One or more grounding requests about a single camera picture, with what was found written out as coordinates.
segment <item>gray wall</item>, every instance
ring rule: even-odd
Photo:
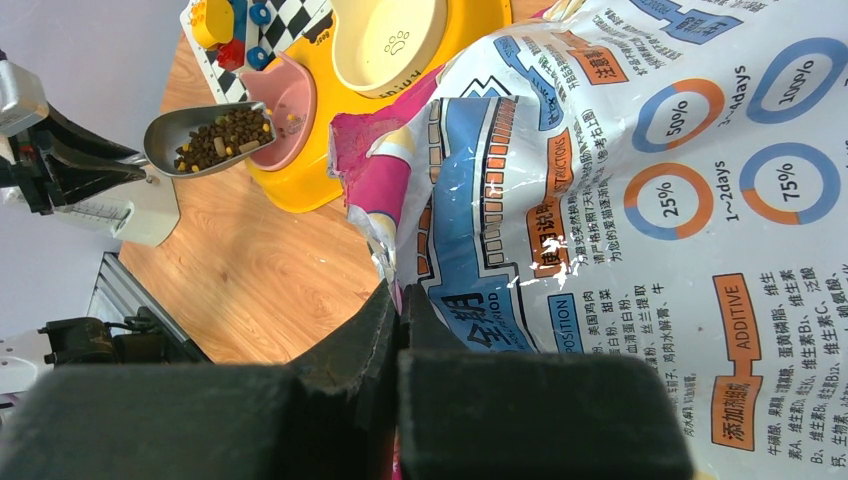
[[[41,77],[67,117],[140,148],[159,112],[187,3],[0,0],[0,49]],[[0,338],[84,315],[102,253],[118,245],[0,206]]]

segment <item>toy wheel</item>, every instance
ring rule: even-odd
[[[250,7],[248,11],[250,19],[257,25],[268,25],[271,23],[271,12],[262,4],[256,4]]]
[[[253,47],[247,51],[247,63],[254,70],[262,70],[271,63],[271,57],[264,48]]]

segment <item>yellow tray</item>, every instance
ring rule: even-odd
[[[475,40],[512,23],[509,0],[448,0],[444,38],[425,72],[446,63]],[[348,89],[333,70],[332,45],[336,22],[319,33],[315,43],[305,36],[286,54],[312,74],[318,89],[318,105],[312,133],[300,155],[276,172],[259,170],[247,161],[247,169],[277,207],[292,213],[314,210],[342,194],[341,182],[327,176],[327,145],[330,121],[338,113],[373,113],[391,105],[397,95],[365,98]]]

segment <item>plastic bag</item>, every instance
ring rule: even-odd
[[[334,120],[349,220],[473,350],[645,359],[703,478],[848,478],[848,4],[574,6]]]

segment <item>wooden table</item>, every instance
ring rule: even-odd
[[[513,18],[551,3],[513,0]],[[183,37],[162,112],[213,103]],[[120,258],[215,362],[286,362],[356,313],[377,285],[341,199],[284,212],[244,165],[177,181],[176,190],[182,216],[171,236],[157,248],[127,243]]]

